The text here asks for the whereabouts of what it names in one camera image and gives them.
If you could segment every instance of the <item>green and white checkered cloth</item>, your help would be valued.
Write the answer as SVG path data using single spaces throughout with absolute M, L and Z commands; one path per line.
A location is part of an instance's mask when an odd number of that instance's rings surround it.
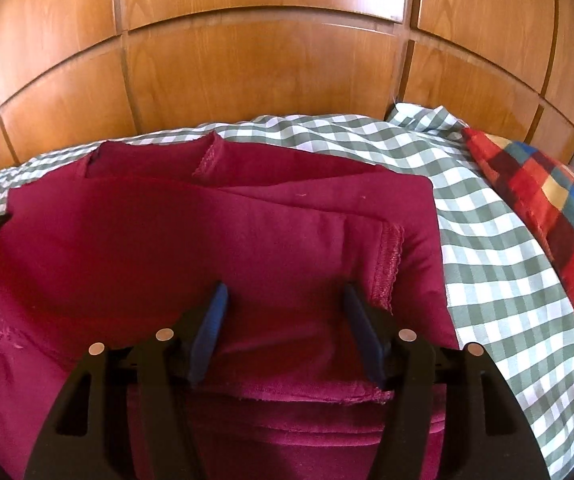
M 432 180 L 449 313 L 461 346 L 485 345 L 538 439 L 549 472 L 574 465 L 574 311 L 542 248 L 487 185 L 444 108 L 398 104 L 388 121 L 363 116 L 261 116 L 124 139 L 168 144 L 211 130 L 238 142 L 266 142 L 347 156 Z M 0 171 L 0 212 L 9 188 L 80 158 L 99 142 L 37 156 Z

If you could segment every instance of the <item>maroon cloth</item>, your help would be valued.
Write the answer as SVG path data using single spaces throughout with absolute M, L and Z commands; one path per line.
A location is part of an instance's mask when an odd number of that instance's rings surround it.
M 8 209 L 0 462 L 13 478 L 91 343 L 138 342 L 216 280 L 230 288 L 230 312 L 189 410 L 212 479 L 258 476 L 262 464 L 285 479 L 366 476 L 382 430 L 374 401 L 387 396 L 366 381 L 340 311 L 345 280 L 401 326 L 456 346 L 423 177 L 214 135 L 111 142 L 12 190 Z M 437 395 L 424 478 L 435 475 L 443 421 Z

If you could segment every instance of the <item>checkered fabric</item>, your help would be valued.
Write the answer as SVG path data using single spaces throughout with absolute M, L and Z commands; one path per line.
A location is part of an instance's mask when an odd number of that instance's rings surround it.
M 484 175 L 544 249 L 574 307 L 574 170 L 523 142 L 469 128 L 464 135 Z
M 430 178 L 448 307 L 459 342 L 486 346 L 558 480 L 574 465 L 574 311 L 540 245 L 470 158 L 460 134 L 463 126 L 443 108 L 399 104 L 387 121 L 355 115 L 261 116 L 125 140 L 168 144 L 215 130 L 237 142 L 347 156 Z M 0 171 L 0 212 L 10 187 L 36 180 L 98 144 L 48 153 Z

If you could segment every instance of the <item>red plaid fabric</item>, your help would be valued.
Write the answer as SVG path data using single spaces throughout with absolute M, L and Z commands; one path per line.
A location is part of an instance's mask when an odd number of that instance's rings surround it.
M 574 170 L 523 142 L 465 128 L 498 195 L 540 243 L 574 308 Z

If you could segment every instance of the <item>wooden headboard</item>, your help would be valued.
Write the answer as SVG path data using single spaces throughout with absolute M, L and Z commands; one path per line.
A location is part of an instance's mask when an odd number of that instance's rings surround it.
M 445 105 L 569 160 L 574 0 L 0 0 L 0 169 L 260 114 Z

